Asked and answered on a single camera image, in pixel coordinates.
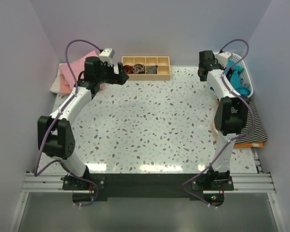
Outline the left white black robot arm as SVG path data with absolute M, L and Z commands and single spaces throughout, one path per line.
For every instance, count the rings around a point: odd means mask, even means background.
M 74 76 L 75 86 L 68 99 L 49 116 L 38 119 L 39 152 L 53 158 L 67 172 L 63 182 L 72 189 L 99 190 L 89 173 L 89 168 L 75 152 L 72 124 L 83 108 L 90 103 L 101 89 L 101 84 L 123 85 L 128 75 L 121 62 L 118 72 L 108 61 L 99 57 L 87 57 L 84 70 Z

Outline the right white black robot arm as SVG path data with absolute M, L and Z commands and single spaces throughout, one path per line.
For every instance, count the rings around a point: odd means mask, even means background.
M 206 81 L 218 98 L 214 117 L 217 130 L 217 148 L 214 160 L 191 181 L 193 190 L 233 190 L 230 176 L 230 160 L 236 136 L 246 126 L 248 98 L 242 98 L 231 83 L 226 72 L 231 53 L 214 54 L 211 50 L 199 53 L 198 76 Z

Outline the teal t shirt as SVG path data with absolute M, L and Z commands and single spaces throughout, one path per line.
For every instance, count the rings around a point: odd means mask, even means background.
M 243 74 L 244 68 L 235 65 L 230 68 L 226 74 L 228 81 L 232 85 L 232 87 L 243 97 L 247 97 L 251 91 L 244 84 L 243 79 L 240 78 L 240 75 Z

